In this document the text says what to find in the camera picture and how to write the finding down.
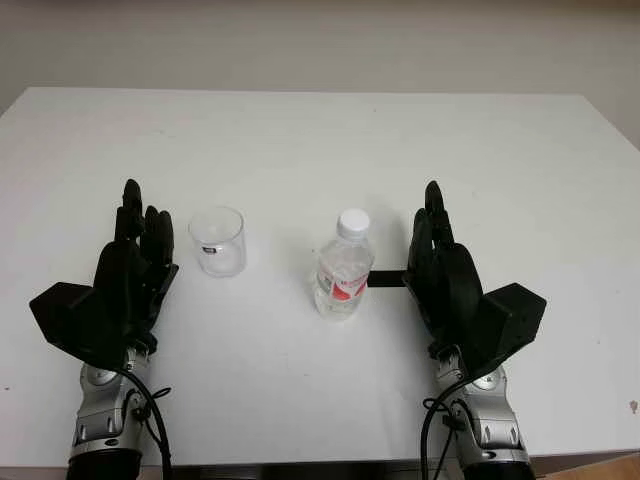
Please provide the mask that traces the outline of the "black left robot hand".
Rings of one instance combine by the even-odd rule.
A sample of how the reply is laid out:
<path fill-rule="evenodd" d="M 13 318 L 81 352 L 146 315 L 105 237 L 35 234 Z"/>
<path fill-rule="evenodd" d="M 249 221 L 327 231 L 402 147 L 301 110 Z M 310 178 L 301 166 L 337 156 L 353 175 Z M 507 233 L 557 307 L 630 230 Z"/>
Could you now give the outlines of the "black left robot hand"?
<path fill-rule="evenodd" d="M 152 329 L 179 270 L 173 251 L 169 212 L 145 206 L 139 184 L 127 180 L 116 211 L 114 240 L 100 254 L 93 287 L 125 344 L 148 354 L 157 350 Z"/>

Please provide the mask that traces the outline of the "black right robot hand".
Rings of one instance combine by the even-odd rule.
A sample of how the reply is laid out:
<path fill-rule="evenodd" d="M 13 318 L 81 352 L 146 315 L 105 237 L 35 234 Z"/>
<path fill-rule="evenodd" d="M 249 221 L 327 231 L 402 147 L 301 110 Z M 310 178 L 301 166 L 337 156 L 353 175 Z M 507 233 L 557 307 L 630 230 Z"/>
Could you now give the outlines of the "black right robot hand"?
<path fill-rule="evenodd" d="M 483 295 L 468 249 L 455 241 L 438 183 L 425 189 L 425 204 L 414 216 L 403 282 L 418 304 L 432 337 L 431 355 L 463 341 Z"/>

